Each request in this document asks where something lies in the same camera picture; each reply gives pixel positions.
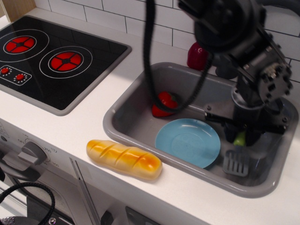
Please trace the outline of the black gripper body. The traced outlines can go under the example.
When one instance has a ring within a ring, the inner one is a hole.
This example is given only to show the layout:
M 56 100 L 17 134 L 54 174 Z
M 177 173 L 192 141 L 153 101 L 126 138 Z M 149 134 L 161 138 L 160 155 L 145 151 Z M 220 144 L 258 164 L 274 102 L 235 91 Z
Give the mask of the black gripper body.
M 283 134 L 289 126 L 289 118 L 282 111 L 271 113 L 265 106 L 246 107 L 233 99 L 211 102 L 204 106 L 205 118 L 218 122 L 233 132 L 272 132 Z

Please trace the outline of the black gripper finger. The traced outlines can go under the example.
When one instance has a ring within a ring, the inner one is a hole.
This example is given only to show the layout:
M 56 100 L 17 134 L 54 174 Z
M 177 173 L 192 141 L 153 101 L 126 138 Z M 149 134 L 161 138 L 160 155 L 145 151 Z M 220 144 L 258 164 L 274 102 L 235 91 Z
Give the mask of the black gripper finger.
M 236 138 L 239 138 L 243 131 L 245 131 L 245 128 L 242 126 L 225 123 L 224 126 L 225 138 L 230 143 L 234 142 Z
M 261 137 L 262 134 L 264 134 L 266 131 L 256 128 L 247 128 L 246 129 L 246 146 L 253 146 Z

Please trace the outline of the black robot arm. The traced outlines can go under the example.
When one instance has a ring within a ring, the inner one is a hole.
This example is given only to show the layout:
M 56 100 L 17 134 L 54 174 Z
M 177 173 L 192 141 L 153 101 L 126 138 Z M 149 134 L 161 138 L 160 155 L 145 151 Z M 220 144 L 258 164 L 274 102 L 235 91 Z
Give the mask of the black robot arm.
M 264 30 L 265 8 L 255 0 L 181 0 L 179 8 L 194 20 L 198 44 L 219 56 L 222 76 L 237 78 L 228 100 L 206 105 L 206 119 L 224 124 L 229 142 L 245 132 L 247 146 L 264 132 L 283 134 L 292 72 Z

